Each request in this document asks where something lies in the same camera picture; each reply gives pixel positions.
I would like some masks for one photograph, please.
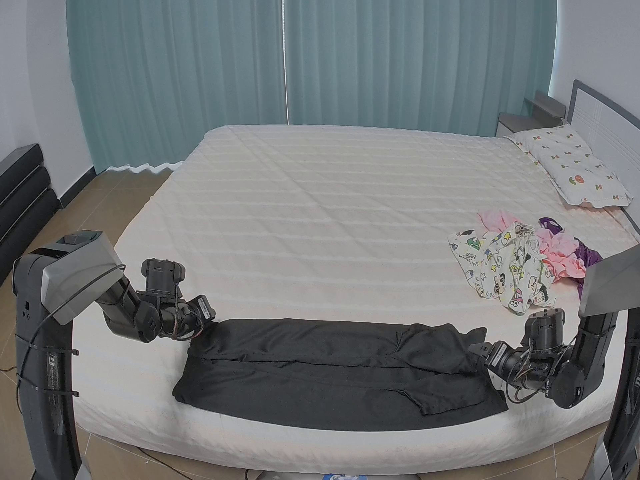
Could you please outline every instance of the wall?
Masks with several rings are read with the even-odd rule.
[[[576,78],[640,116],[640,0],[558,0],[550,94],[567,108]]]
[[[0,38],[0,137],[11,149],[39,142],[62,196],[93,165],[71,83],[67,0],[0,0]]]

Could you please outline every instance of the white pillow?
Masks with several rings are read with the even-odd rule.
[[[632,196],[587,142],[569,124],[526,130],[508,136],[547,172],[551,183],[573,206],[628,206]]]

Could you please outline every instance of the white headboard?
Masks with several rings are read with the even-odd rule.
[[[640,119],[574,80],[567,121],[634,197],[623,210],[640,225]]]

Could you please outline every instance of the pink ruffled fabric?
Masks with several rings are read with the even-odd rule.
[[[551,267],[556,279],[560,277],[583,278],[587,274],[584,261],[577,258],[578,240],[564,232],[556,235],[548,229],[539,228],[536,236],[540,240],[540,252],[547,256],[542,260]]]
[[[478,212],[478,217],[482,221],[482,224],[489,231],[495,231],[496,233],[502,233],[514,222],[522,222],[516,216],[511,215],[505,210],[484,210]]]

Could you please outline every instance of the nightstand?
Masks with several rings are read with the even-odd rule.
[[[531,105],[531,116],[520,116],[501,112],[498,115],[496,137],[505,137],[523,130],[535,130],[536,128],[551,128],[560,126],[566,112],[566,107],[558,100],[554,100],[540,91],[536,91],[533,100],[524,98]]]

